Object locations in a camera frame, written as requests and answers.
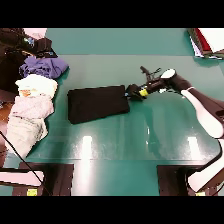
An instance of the red book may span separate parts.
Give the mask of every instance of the red book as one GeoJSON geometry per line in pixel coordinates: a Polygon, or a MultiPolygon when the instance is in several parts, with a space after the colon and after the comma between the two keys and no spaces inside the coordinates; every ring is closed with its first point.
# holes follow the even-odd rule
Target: red book
{"type": "Polygon", "coordinates": [[[195,28],[196,33],[198,35],[199,41],[201,42],[201,46],[204,51],[211,51],[211,48],[207,41],[205,40],[204,36],[202,35],[201,31],[198,28],[195,28]]]}

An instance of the glossy green tabletop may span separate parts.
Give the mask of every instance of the glossy green tabletop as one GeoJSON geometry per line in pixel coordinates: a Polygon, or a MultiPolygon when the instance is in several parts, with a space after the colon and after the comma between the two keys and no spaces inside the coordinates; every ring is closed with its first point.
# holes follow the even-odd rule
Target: glossy green tabletop
{"type": "MultiPolygon", "coordinates": [[[[130,102],[128,114],[78,125],[67,119],[68,90],[143,84],[141,65],[175,68],[199,91],[224,100],[223,63],[194,58],[185,29],[48,29],[47,37],[70,68],[57,80],[49,133],[26,160],[73,163],[72,195],[159,195],[156,165],[204,164],[218,154],[192,105],[174,93],[130,102]]],[[[5,167],[18,164],[9,154],[5,167]]],[[[0,195],[11,193],[0,187],[0,195]]]]}

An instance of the folded clothing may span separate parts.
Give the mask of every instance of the folded clothing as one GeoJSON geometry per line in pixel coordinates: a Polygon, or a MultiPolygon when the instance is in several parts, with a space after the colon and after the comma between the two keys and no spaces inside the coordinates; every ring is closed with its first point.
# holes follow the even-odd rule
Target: folded clothing
{"type": "Polygon", "coordinates": [[[75,89],[68,92],[68,119],[72,124],[129,111],[124,85],[75,89]]]}
{"type": "MultiPolygon", "coordinates": [[[[47,135],[44,119],[26,119],[10,117],[7,125],[6,137],[14,146],[18,154],[25,158],[36,144],[47,135]]],[[[5,142],[7,149],[14,153],[13,149],[5,142]]]]}
{"type": "Polygon", "coordinates": [[[24,79],[17,80],[16,85],[19,87],[19,95],[21,97],[45,94],[53,98],[58,84],[53,79],[31,74],[24,79]],[[29,90],[29,93],[27,95],[24,94],[24,90],[29,90]]]}
{"type": "Polygon", "coordinates": [[[37,74],[49,79],[58,78],[66,69],[68,64],[60,58],[36,58],[30,56],[25,60],[25,64],[20,66],[19,72],[23,77],[29,74],[37,74]]]}
{"type": "Polygon", "coordinates": [[[40,95],[36,97],[15,98],[9,117],[23,117],[28,119],[46,118],[54,113],[54,106],[51,97],[40,95]]]}

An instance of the yellow tag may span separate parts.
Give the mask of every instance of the yellow tag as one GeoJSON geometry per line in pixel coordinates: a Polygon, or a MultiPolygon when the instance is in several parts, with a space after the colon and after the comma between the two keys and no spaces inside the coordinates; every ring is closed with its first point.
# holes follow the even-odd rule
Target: yellow tag
{"type": "Polygon", "coordinates": [[[198,193],[196,193],[196,196],[206,196],[206,195],[205,195],[205,192],[202,191],[202,192],[198,192],[198,193]]]}
{"type": "Polygon", "coordinates": [[[27,196],[37,196],[37,189],[28,189],[27,196]]]}
{"type": "Polygon", "coordinates": [[[146,89],[143,89],[143,90],[139,91],[139,93],[140,93],[141,96],[147,96],[148,95],[148,92],[147,92],[146,89]]]}

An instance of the paper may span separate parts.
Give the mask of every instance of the paper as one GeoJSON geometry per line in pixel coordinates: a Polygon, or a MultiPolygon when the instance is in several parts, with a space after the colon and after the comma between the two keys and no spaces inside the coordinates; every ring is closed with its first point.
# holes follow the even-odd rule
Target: paper
{"type": "Polygon", "coordinates": [[[224,28],[199,28],[212,52],[224,49],[224,28]]]}
{"type": "MultiPolygon", "coordinates": [[[[192,38],[190,37],[191,39],[191,44],[193,46],[193,49],[194,49],[194,55],[196,57],[201,57],[201,58],[204,58],[204,56],[201,54],[201,51],[198,49],[197,45],[194,43],[194,41],[192,40],[192,38]]],[[[209,58],[213,58],[213,59],[219,59],[219,60],[222,60],[222,58],[218,58],[216,56],[211,56],[209,58]]]]}
{"type": "Polygon", "coordinates": [[[45,37],[47,28],[23,28],[25,34],[39,40],[45,37]]]}

